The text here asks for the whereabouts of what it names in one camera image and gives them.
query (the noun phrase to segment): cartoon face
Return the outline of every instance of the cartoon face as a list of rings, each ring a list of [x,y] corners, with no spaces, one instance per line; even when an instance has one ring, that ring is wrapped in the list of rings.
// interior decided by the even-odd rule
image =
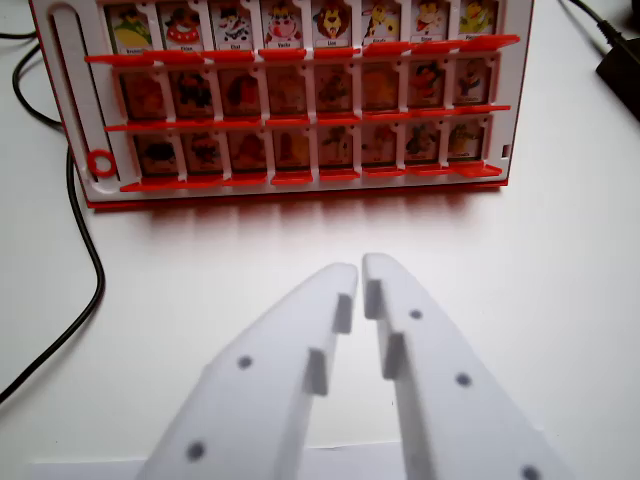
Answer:
[[[438,4],[432,0],[422,0],[418,12],[418,20],[431,24],[437,20]]]
[[[237,148],[237,153],[231,158],[234,170],[260,170],[264,169],[265,157],[262,140],[254,133],[242,137]]]
[[[467,15],[469,17],[476,17],[482,10],[482,1],[474,0],[467,5]]]
[[[293,15],[289,12],[289,7],[284,3],[279,3],[273,7],[269,22],[269,32],[276,38],[289,38],[297,30],[297,25]]]
[[[235,7],[220,10],[220,28],[229,28],[238,20],[238,10]]]
[[[374,21],[382,23],[386,16],[387,9],[382,3],[377,3],[376,5],[374,5],[373,9],[371,10],[371,18]]]

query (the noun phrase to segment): screw hole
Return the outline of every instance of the screw hole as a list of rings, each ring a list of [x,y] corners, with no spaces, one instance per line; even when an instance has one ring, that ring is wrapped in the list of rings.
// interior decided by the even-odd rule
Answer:
[[[461,387],[468,387],[469,385],[471,385],[471,377],[466,373],[459,373],[456,376],[456,382],[458,382]]]
[[[522,469],[522,478],[525,480],[540,480],[542,477],[537,468],[527,465]]]
[[[204,456],[204,443],[193,442],[187,448],[187,458],[190,462],[197,462]]]
[[[240,357],[238,359],[238,366],[240,367],[241,370],[246,370],[252,364],[253,364],[253,358],[251,358],[248,355],[245,355],[244,357]]]

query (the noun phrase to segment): character card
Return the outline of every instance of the character card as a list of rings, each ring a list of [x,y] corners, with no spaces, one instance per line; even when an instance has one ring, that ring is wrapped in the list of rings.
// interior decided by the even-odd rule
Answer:
[[[362,64],[362,108],[398,108],[398,73],[389,62]]]
[[[411,42],[446,40],[449,3],[445,0],[412,0]]]
[[[264,48],[302,47],[302,17],[291,0],[262,0]]]
[[[496,33],[498,3],[494,0],[461,0],[458,38],[471,40],[479,35]]]
[[[276,155],[276,170],[309,169],[309,138],[304,131],[274,130],[273,148]]]
[[[187,2],[158,3],[158,22],[167,50],[202,51],[200,15]]]
[[[363,45],[400,40],[400,5],[394,0],[362,0]]]
[[[409,108],[442,106],[444,68],[441,61],[424,60],[409,64]]]
[[[219,70],[222,111],[230,117],[260,115],[258,80],[246,69]]]
[[[316,65],[316,110],[348,112],[353,109],[353,82],[344,65]]]
[[[275,115],[307,113],[307,93],[304,77],[296,67],[267,68],[269,106]]]
[[[387,167],[396,164],[396,133],[389,125],[362,127],[362,166]]]
[[[167,118],[162,87],[148,72],[120,75],[122,97],[130,120],[162,120]]]
[[[454,105],[487,103],[491,69],[484,58],[465,58],[456,61]]]
[[[173,144],[163,135],[135,135],[140,170],[144,177],[172,177],[178,175]]]
[[[214,0],[209,12],[217,50],[253,50],[251,14],[239,0]]]
[[[231,169],[236,173],[263,172],[267,169],[264,142],[249,131],[227,133]]]
[[[178,117],[213,116],[209,81],[197,70],[169,72],[173,104]]]
[[[183,133],[181,139],[189,175],[222,173],[220,144],[209,132]]]
[[[347,127],[318,128],[318,148],[320,168],[353,167],[353,137]]]
[[[433,122],[407,124],[404,149],[406,165],[438,163],[440,130]]]
[[[449,133],[449,160],[479,160],[482,158],[484,128],[478,120],[451,124]]]
[[[343,0],[313,0],[314,48],[351,46],[351,7]]]
[[[149,19],[135,4],[110,5],[104,8],[113,53],[140,55],[152,50]]]

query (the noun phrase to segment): black cable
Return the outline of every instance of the black cable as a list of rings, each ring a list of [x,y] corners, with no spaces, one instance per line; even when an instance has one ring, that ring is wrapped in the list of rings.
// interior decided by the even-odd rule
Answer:
[[[20,73],[24,65],[29,61],[31,57],[38,51],[40,45],[33,48],[25,55],[25,57],[20,60],[16,69],[13,72],[12,83],[13,90],[16,92],[16,96],[18,100],[22,104],[23,107],[27,109],[27,111],[33,115],[35,118],[43,122],[52,128],[58,128],[62,125],[62,123],[57,120],[53,120],[52,118],[47,117],[46,115],[38,112],[34,109],[29,103],[26,101],[22,92],[20,91]],[[96,310],[102,297],[104,295],[106,277],[104,274],[104,269],[102,267],[102,262],[100,261],[100,256],[96,251],[96,247],[91,240],[91,235],[87,230],[87,225],[84,223],[84,219],[82,218],[82,211],[80,210],[80,204],[78,203],[78,197],[76,196],[76,188],[75,188],[75,179],[73,175],[73,158],[71,156],[71,149],[67,148],[67,162],[66,162],[66,177],[67,177],[67,194],[69,196],[69,203],[71,204],[71,210],[73,211],[73,217],[76,220],[76,224],[78,225],[78,230],[80,230],[80,235],[82,236],[82,240],[84,241],[85,246],[87,247],[87,251],[89,252],[89,256],[91,257],[91,261],[93,262],[93,267],[96,271],[97,283],[96,290],[93,294],[93,297],[84,308],[82,313],[76,318],[76,320],[67,328],[62,335],[60,335],[44,352],[42,352],[38,358],[36,358],[24,371],[18,375],[18,377],[11,382],[11,384],[5,388],[2,393],[0,393],[0,405],[2,405],[11,395],[13,395],[22,384],[24,384],[27,379],[33,375],[33,373],[44,364],[62,345],[65,344],[69,338],[73,336],[73,334],[86,322],[86,320],[91,316],[91,314]]]
[[[36,38],[36,31],[29,33],[0,33],[0,38],[5,40],[26,40]]]
[[[22,95],[22,91],[20,90],[20,76],[22,75],[22,69],[27,64],[31,57],[33,57],[40,50],[40,44],[33,47],[29,52],[18,62],[16,68],[13,69],[13,75],[11,76],[11,85],[13,85],[13,92],[18,97],[18,101],[25,108],[27,112],[29,112],[36,120],[41,121],[45,125],[51,128],[58,128],[62,126],[62,123],[58,120],[54,120],[53,118],[47,117],[44,113],[40,113],[27,102],[27,99]]]
[[[596,21],[596,23],[604,22],[604,19],[600,15],[598,15],[596,12],[594,12],[591,9],[591,7],[589,7],[587,4],[585,4],[581,0],[569,0],[569,1],[571,3],[573,3],[576,7],[580,8],[583,12],[585,12],[591,18],[593,18]]]

